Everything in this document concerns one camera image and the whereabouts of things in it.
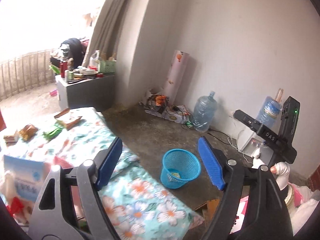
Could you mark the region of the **white gloved right hand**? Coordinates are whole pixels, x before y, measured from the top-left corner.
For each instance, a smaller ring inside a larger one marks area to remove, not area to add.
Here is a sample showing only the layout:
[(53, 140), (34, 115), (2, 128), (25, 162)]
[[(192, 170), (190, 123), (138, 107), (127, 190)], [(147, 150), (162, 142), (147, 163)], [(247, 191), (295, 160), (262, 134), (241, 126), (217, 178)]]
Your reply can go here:
[(289, 175), (291, 167), (287, 162), (278, 162), (268, 169), (276, 176), (276, 182), (280, 191), (283, 191), (289, 184)]

